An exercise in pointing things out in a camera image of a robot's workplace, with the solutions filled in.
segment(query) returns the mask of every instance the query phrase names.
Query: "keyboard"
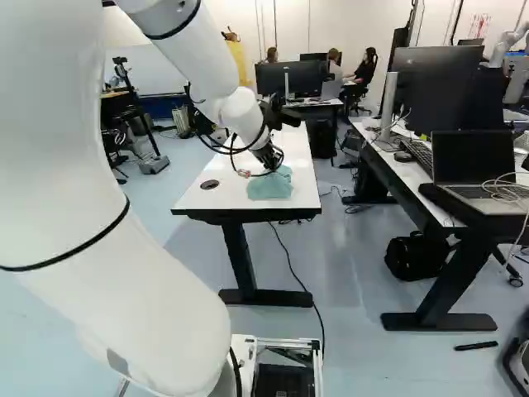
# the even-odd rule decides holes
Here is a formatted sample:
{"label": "keyboard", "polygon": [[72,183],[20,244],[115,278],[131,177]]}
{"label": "keyboard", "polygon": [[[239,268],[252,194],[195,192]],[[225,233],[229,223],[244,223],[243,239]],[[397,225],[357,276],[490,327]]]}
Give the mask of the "keyboard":
{"label": "keyboard", "polygon": [[[464,197],[465,199],[491,199],[492,193],[487,190],[483,190],[481,186],[450,186],[447,187],[448,190],[451,190],[454,193],[457,193],[459,196]],[[499,194],[508,194],[505,189],[508,189],[509,192],[515,193],[520,199],[529,199],[529,190],[524,189],[520,186],[511,186],[511,185],[497,185],[495,188],[492,185],[487,185],[487,189],[491,191],[498,190]]]}
{"label": "keyboard", "polygon": [[409,141],[402,139],[400,144],[403,149],[415,158],[422,169],[433,178],[433,156],[431,155],[431,149],[418,140]]}

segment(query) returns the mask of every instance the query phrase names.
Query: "woman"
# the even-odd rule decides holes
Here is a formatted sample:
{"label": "woman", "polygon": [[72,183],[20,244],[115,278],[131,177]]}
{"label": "woman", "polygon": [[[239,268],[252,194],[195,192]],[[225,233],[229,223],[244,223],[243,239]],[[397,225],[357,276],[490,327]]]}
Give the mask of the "woman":
{"label": "woman", "polygon": [[358,69],[354,74],[344,76],[344,78],[354,78],[353,81],[355,83],[366,87],[373,79],[374,70],[376,69],[378,62],[379,56],[377,55],[377,50],[374,47],[366,48],[364,58],[362,59],[362,62],[360,62]]}
{"label": "woman", "polygon": [[263,60],[264,64],[275,64],[278,61],[278,49],[270,47],[266,51],[266,59]]}

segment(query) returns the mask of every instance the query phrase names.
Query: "laptop keyboard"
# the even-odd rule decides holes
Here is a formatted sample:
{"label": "laptop keyboard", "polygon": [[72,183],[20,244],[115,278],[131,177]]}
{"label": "laptop keyboard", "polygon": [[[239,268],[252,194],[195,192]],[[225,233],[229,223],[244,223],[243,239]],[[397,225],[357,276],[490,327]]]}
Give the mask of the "laptop keyboard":
{"label": "laptop keyboard", "polygon": [[[494,191],[498,190],[499,194],[508,194],[505,189],[508,189],[509,192],[515,193],[520,199],[529,199],[529,190],[521,188],[520,186],[511,186],[511,185],[498,185],[496,188],[488,186],[488,189]],[[451,190],[454,193],[457,193],[459,196],[464,197],[465,199],[490,199],[492,194],[486,190],[483,190],[481,186],[450,186],[448,190]]]}

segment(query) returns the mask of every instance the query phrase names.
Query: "person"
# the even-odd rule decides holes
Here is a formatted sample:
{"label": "person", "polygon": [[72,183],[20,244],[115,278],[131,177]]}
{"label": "person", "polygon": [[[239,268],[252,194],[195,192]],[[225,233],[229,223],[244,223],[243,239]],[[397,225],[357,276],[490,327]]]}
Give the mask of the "person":
{"label": "person", "polygon": [[270,47],[266,51],[266,59],[262,61],[264,64],[275,64],[278,61],[278,49]]}
{"label": "person", "polygon": [[379,62],[379,56],[377,50],[374,47],[368,47],[365,49],[364,58],[360,62],[360,65],[356,69],[354,74],[344,76],[344,79],[353,79],[358,85],[367,87],[374,76],[374,70]]}
{"label": "person", "polygon": [[334,74],[335,81],[342,81],[345,76],[344,72],[341,70],[341,67],[338,65],[340,51],[336,48],[331,48],[327,53],[327,59],[329,60],[329,73]]}

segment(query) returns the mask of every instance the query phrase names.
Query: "whiteboard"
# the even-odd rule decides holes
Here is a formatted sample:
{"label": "whiteboard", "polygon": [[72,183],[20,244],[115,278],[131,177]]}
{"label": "whiteboard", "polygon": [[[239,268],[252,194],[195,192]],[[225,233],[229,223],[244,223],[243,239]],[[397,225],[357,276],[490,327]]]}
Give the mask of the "whiteboard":
{"label": "whiteboard", "polygon": [[114,75],[112,58],[124,56],[126,68],[131,68],[129,79],[139,95],[182,93],[186,78],[171,64],[154,45],[134,45],[119,49],[107,49],[104,78]]}

